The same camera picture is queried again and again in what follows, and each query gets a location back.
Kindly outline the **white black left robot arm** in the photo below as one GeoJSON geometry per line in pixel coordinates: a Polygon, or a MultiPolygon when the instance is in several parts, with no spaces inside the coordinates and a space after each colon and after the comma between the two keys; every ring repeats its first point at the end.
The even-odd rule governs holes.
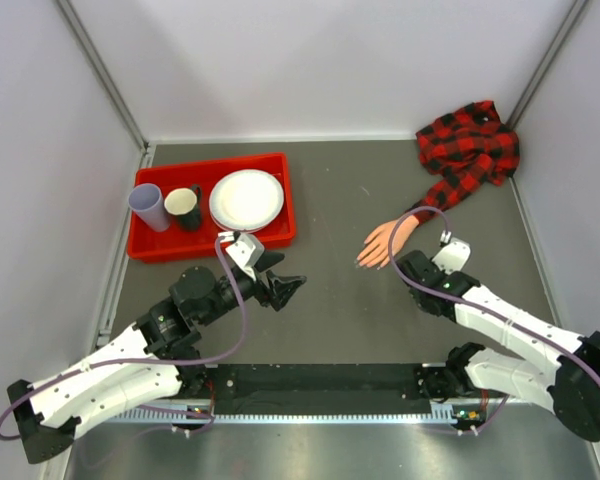
{"type": "Polygon", "coordinates": [[[206,387],[207,366],[237,351],[204,358],[195,345],[208,326],[246,301],[279,311],[307,279],[278,276],[283,260],[267,252],[252,267],[223,262],[224,276],[202,266],[185,270],[168,296],[89,356],[46,380],[18,380],[7,389],[6,414],[16,422],[28,463],[66,451],[94,427],[153,400],[196,396],[206,387]]]}

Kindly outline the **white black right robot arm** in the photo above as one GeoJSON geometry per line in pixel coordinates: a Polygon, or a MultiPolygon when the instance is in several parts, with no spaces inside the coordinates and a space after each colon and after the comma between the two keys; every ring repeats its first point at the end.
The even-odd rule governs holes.
{"type": "Polygon", "coordinates": [[[502,300],[440,257],[412,251],[390,261],[418,307],[507,349],[452,351],[446,380],[456,394],[493,390],[541,407],[582,439],[600,442],[600,331],[581,335],[502,300]]]}

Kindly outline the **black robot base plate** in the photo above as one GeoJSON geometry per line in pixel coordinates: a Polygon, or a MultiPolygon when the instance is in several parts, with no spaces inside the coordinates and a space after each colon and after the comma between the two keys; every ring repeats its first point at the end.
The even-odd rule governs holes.
{"type": "Polygon", "coordinates": [[[279,413],[389,413],[430,401],[414,364],[222,364],[207,371],[215,405],[279,413]]]}

